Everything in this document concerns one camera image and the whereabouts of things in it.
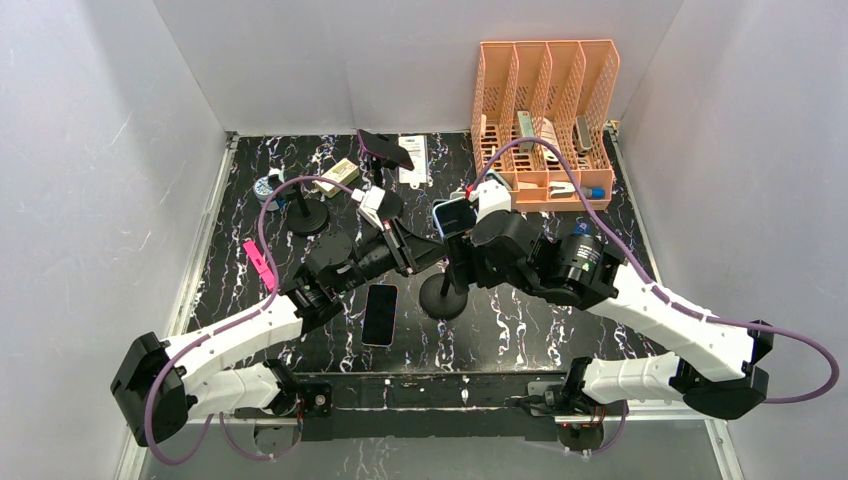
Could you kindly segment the white-edged black smartphone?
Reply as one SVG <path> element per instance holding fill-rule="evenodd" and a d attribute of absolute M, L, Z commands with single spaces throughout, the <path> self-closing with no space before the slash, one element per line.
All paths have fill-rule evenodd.
<path fill-rule="evenodd" d="M 394 340 L 398 288 L 370 285 L 362 325 L 361 341 L 369 347 L 389 347 Z"/>

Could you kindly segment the light blue phone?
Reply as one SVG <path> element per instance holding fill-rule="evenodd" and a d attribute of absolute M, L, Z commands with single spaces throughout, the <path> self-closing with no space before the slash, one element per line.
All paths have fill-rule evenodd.
<path fill-rule="evenodd" d="M 435 202 L 432 216 L 442 240 L 472 229 L 477 222 L 474 204 L 464 197 Z"/>

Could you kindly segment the black round-base phone stand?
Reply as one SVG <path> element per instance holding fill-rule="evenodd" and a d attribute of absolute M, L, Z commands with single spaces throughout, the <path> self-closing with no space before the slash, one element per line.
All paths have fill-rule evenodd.
<path fill-rule="evenodd" d="M 302 184 L 303 181 L 284 181 L 280 173 L 270 173 L 268 207 L 276 205 L 282 209 L 286 228 L 293 235 L 307 237 L 327 227 L 329 211 L 319 200 L 306 198 Z"/>

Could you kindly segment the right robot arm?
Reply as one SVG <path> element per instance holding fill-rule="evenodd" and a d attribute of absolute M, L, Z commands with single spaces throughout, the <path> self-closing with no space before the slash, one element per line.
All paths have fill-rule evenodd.
<path fill-rule="evenodd" d="M 560 396 L 577 414 L 618 401 L 662 400 L 735 420 L 766 400 L 769 375 L 756 364 L 773 337 L 759 339 L 750 324 L 710 323 L 700 307 L 687 315 L 613 245 L 581 233 L 551 240 L 507 211 L 487 215 L 446 244 L 458 290 L 509 284 L 555 306 L 611 319 L 665 348 L 645 358 L 573 360 Z"/>

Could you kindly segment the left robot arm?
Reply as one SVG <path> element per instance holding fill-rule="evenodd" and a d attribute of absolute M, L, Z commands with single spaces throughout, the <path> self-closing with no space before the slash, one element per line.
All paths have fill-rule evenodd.
<path fill-rule="evenodd" d="M 382 275 L 424 271 L 446 255 L 445 246 L 397 220 L 359 243 L 326 231 L 272 300 L 187 334 L 160 339 L 153 332 L 129 346 L 111 384 L 136 443 L 162 442 L 191 419 L 238 409 L 286 416 L 306 397 L 287 380 L 281 362 L 252 367 L 235 363 L 267 347 L 323 327 L 343 310 L 341 297 Z"/>

